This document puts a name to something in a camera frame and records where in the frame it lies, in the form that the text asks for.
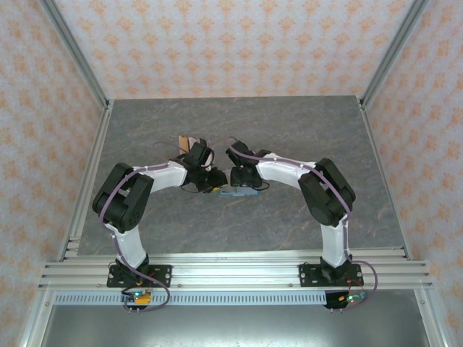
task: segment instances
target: black cable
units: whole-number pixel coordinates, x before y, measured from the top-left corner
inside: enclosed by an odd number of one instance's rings
[[[135,295],[134,293],[129,293],[129,292],[127,292],[127,291],[129,291],[130,289],[133,289],[133,288],[137,288],[137,286],[132,286],[132,287],[128,287],[128,288],[122,289],[122,290],[121,290],[121,294],[127,295],[127,296],[134,296],[134,295]]]
[[[196,192],[192,192],[192,191],[190,191],[190,190],[186,190],[183,186],[180,186],[180,189],[183,190],[184,192],[192,193],[192,194],[201,193],[199,190],[197,190]]]
[[[267,190],[268,188],[270,188],[270,183],[268,183],[267,181],[262,181],[262,183],[267,184],[267,186],[265,188],[256,188],[252,186],[250,187],[253,188],[256,192],[262,192],[263,190]]]

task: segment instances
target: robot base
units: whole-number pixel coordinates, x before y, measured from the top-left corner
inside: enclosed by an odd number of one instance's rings
[[[358,281],[363,286],[363,275],[360,265],[346,264],[346,267],[343,271],[343,274],[340,275],[335,280],[328,280],[322,273],[322,270],[326,268],[322,264],[302,264],[299,265],[299,280],[301,287],[348,287],[349,282],[347,278],[354,280],[350,283],[350,286],[357,287],[359,286]]]
[[[171,285],[172,266],[171,265],[145,265],[143,271],[146,275],[163,283],[166,287]],[[135,275],[123,264],[116,262],[115,265],[109,267],[108,281],[106,282],[108,288],[158,288],[158,284],[150,282],[145,279],[140,279],[140,276]]]

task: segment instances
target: wire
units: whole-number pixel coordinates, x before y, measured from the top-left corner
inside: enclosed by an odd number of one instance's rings
[[[270,183],[268,183],[267,181],[262,181],[262,183],[267,184],[267,186],[265,188],[256,188],[256,187],[251,187],[251,188],[253,188],[256,192],[262,192],[263,190],[267,190],[268,188],[270,188]]]
[[[150,273],[148,276],[153,277],[155,273]],[[151,288],[151,282],[148,283],[148,288]]]
[[[116,253],[117,255],[119,256],[119,259],[120,261],[122,262],[122,264],[124,264],[130,271],[132,271],[133,273],[135,273],[136,275],[139,275],[141,278],[144,278],[146,280],[149,280],[157,285],[159,285],[160,287],[162,287],[162,289],[164,289],[166,291],[166,294],[167,294],[167,298],[166,300],[162,303],[162,304],[159,304],[159,305],[156,305],[156,306],[152,306],[152,307],[147,307],[143,310],[141,310],[141,312],[150,312],[150,311],[154,311],[154,310],[157,310],[157,309],[160,309],[164,306],[167,305],[167,303],[170,301],[171,299],[171,292],[169,290],[169,288],[167,288],[167,286],[160,282],[159,280],[156,280],[155,278],[151,278],[151,277],[148,277],[147,275],[145,275],[144,273],[141,273],[140,271],[138,271],[137,269],[133,268],[133,266],[131,266],[128,261],[125,259],[124,255],[122,254],[122,251],[119,247],[119,243],[117,242],[117,237],[116,237],[116,232],[109,228],[105,223],[104,223],[104,215],[106,214],[106,211],[108,210],[108,207],[109,207],[109,204],[111,204],[113,198],[116,196],[117,192],[119,191],[119,189],[121,189],[121,187],[125,184],[125,182],[129,181],[134,175],[140,173],[140,172],[143,172],[143,171],[157,171],[157,170],[162,170],[164,168],[168,168],[169,167],[169,164],[168,163],[164,163],[164,164],[161,164],[161,165],[157,165],[157,166],[147,166],[147,167],[144,167],[144,168],[138,168],[134,171],[132,171],[131,173],[129,173],[128,175],[126,175],[117,185],[116,187],[114,188],[113,192],[109,195],[106,203],[104,204],[102,210],[101,210],[101,213],[100,213],[100,223],[101,225],[109,231],[109,233],[111,234],[111,238],[113,239],[113,243],[114,243],[114,248],[116,249]],[[124,308],[130,312],[130,308],[127,306],[127,300],[125,301],[124,303]]]
[[[333,186],[333,184],[331,184],[331,182],[321,172],[319,172],[318,170],[316,170],[315,168],[313,168],[313,167],[311,167],[311,166],[309,166],[307,164],[298,163],[297,161],[294,161],[294,160],[291,160],[291,159],[286,159],[286,158],[265,158],[265,157],[264,158],[259,158],[259,157],[255,157],[253,155],[246,155],[244,153],[241,153],[241,152],[238,152],[237,150],[235,150],[233,148],[232,144],[230,143],[230,140],[234,140],[236,142],[237,138],[233,137],[233,136],[228,137],[228,139],[226,141],[226,144],[227,144],[228,148],[233,153],[235,153],[236,155],[239,155],[240,157],[247,158],[247,159],[252,159],[252,160],[257,160],[258,162],[261,162],[261,161],[262,162],[271,162],[271,161],[273,161],[273,162],[280,162],[280,163],[288,163],[288,164],[291,164],[291,165],[294,165],[294,166],[302,167],[302,168],[305,168],[305,169],[313,172],[324,184],[326,184],[326,186],[331,190],[333,195],[337,198],[339,203],[341,203],[342,207],[346,211],[346,217],[343,218],[343,220],[342,220],[344,256],[352,264],[364,264],[364,265],[367,265],[371,269],[371,271],[373,272],[373,277],[374,277],[373,290],[372,290],[371,294],[369,296],[367,296],[367,298],[365,300],[361,301],[359,304],[357,304],[357,305],[355,305],[355,306],[353,306],[351,308],[347,307],[346,309],[343,309],[343,310],[347,311],[349,309],[357,308],[358,306],[361,306],[361,305],[365,304],[367,301],[371,300],[371,298],[375,294],[376,290],[378,289],[378,274],[376,273],[375,268],[369,262],[366,262],[364,260],[356,260],[356,261],[353,262],[350,255],[349,255],[349,253],[347,252],[347,234],[348,234],[348,224],[347,223],[352,218],[352,211],[349,209],[349,206],[344,201],[342,196],[339,194],[337,189]]]
[[[128,291],[129,291],[130,289],[133,289],[133,288],[136,288],[136,287],[137,287],[137,286],[131,286],[131,287],[127,287],[127,288],[125,288],[125,289],[122,289],[122,290],[121,290],[121,294],[124,294],[124,295],[127,295],[127,296],[134,296],[133,293],[129,293]]]
[[[358,285],[360,286],[360,288],[362,288],[362,290],[365,291],[365,288],[363,288],[363,285],[361,284],[361,282],[359,282],[359,281],[356,280],[355,278],[354,278],[354,279],[349,278],[349,280],[350,280],[351,282],[354,282],[354,283],[358,284]]]
[[[197,190],[196,192],[192,192],[191,190],[186,190],[184,186],[180,186],[180,189],[187,193],[193,193],[193,194],[201,193],[199,190]]]

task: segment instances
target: wall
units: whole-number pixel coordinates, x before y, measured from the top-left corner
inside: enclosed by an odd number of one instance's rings
[[[58,0],[109,98],[358,95],[412,0]]]
[[[55,260],[101,109],[36,0],[0,3],[0,339]]]
[[[463,3],[431,0],[368,110],[413,255],[463,341]]]

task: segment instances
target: gray marble surface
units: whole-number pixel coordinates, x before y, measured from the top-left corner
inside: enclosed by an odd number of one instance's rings
[[[93,197],[118,162],[160,163],[155,153],[178,155],[156,140],[178,143],[180,134],[204,137],[215,164],[231,168],[224,143],[233,135],[250,149],[286,158],[330,158],[357,194],[349,224],[349,245],[403,244],[375,156],[354,96],[118,100],[109,122]],[[239,252],[320,249],[320,226],[300,192],[278,182],[258,197],[188,194],[180,188],[151,195],[140,223],[147,252]],[[79,254],[113,254],[96,214],[87,214]]]

